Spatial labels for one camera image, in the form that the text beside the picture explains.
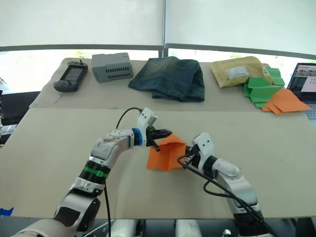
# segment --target black cable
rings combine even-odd
[[[132,108],[129,108],[127,109],[122,115],[121,117],[119,118],[118,120],[118,123],[117,123],[117,126],[116,126],[116,129],[118,129],[119,127],[119,123],[120,121],[122,120],[122,118],[124,117],[124,115],[130,111],[130,110],[138,110],[139,112],[142,112],[141,109],[137,108],[137,107],[132,107]],[[106,182],[104,182],[104,196],[105,196],[105,202],[106,202],[106,205],[107,205],[107,213],[108,213],[108,222],[109,222],[109,237],[111,237],[111,216],[110,216],[110,204],[109,204],[109,198],[108,198],[108,191],[107,191],[107,185],[106,185]]]
[[[246,212],[256,221],[260,222],[261,224],[263,224],[265,226],[265,228],[270,231],[271,234],[273,234],[275,237],[278,237],[278,235],[276,234],[276,232],[264,221],[263,218],[261,218],[258,213],[244,200],[242,200],[241,198],[238,198],[235,194],[233,194],[230,190],[228,190],[227,188],[225,188],[224,186],[222,186],[221,184],[217,183],[215,180],[209,178],[208,176],[206,176],[205,174],[200,173],[199,171],[191,168],[190,166],[184,164],[183,162],[181,162],[181,159],[187,157],[187,155],[181,156],[179,158],[177,158],[177,161],[179,164],[181,164],[184,168],[192,171],[193,173],[197,174],[198,176],[206,179],[208,182],[206,182],[203,186],[204,191],[206,191],[208,194],[211,195],[215,195],[215,196],[220,196],[222,197],[220,194],[218,193],[213,193],[209,190],[206,189],[206,186],[209,183],[212,183],[214,185],[216,185],[217,187],[219,187],[220,189],[222,189],[223,191],[225,191],[227,193],[226,198],[232,198],[234,200],[236,200],[245,210]]]
[[[121,115],[121,117],[119,118],[116,129],[119,128],[119,123],[120,123],[120,121],[122,120],[122,118],[124,117],[124,115],[125,115],[128,111],[130,111],[130,110],[138,110],[139,112],[142,111],[141,109],[139,109],[139,108],[137,108],[137,107],[132,107],[132,108],[127,109],[127,110]]]
[[[231,198],[230,195],[228,194],[219,194],[219,193],[214,193],[214,192],[211,192],[209,190],[206,189],[206,186],[209,184],[210,182],[207,181],[204,185],[203,185],[203,190],[207,193],[207,194],[211,194],[211,195],[214,195],[214,196],[218,196],[218,197],[223,197],[223,198]]]
[[[104,182],[104,196],[105,196],[105,203],[107,204],[107,213],[108,213],[108,227],[109,227],[109,237],[111,237],[111,216],[110,216],[110,204],[108,198],[108,191],[107,191],[107,184]]]

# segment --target laptop screen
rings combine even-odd
[[[316,103],[316,64],[298,63],[287,89],[303,102]]]

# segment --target green paper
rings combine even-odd
[[[248,84],[243,85],[243,95],[244,97],[250,97],[251,89],[248,88]]]
[[[248,83],[249,88],[255,88],[265,85],[269,85],[265,78],[250,78]]]
[[[280,70],[278,68],[266,68],[272,77],[281,77]]]
[[[272,79],[273,79],[274,85],[285,85],[285,82],[283,81],[282,78],[273,77]]]
[[[263,102],[254,103],[257,108],[267,108],[268,106]]]
[[[253,103],[268,102],[270,98],[282,88],[283,86],[277,86],[277,85],[266,85],[262,87],[255,87],[252,89],[250,93],[250,99]]]
[[[267,68],[267,70],[273,79],[274,85],[285,85],[278,68]]]

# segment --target blue tape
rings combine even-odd
[[[13,209],[14,207],[11,208],[10,210],[5,210],[3,208],[0,208],[0,216],[11,216]]]
[[[141,146],[143,144],[143,136],[142,136],[141,131],[138,128],[136,128],[136,127],[132,128],[132,130],[135,130],[138,133],[138,135],[139,135],[139,143],[138,143],[138,145]]]

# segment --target yellow package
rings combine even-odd
[[[267,82],[273,83],[266,68],[253,56],[212,62],[211,69],[219,87],[244,84],[250,77],[265,77]]]

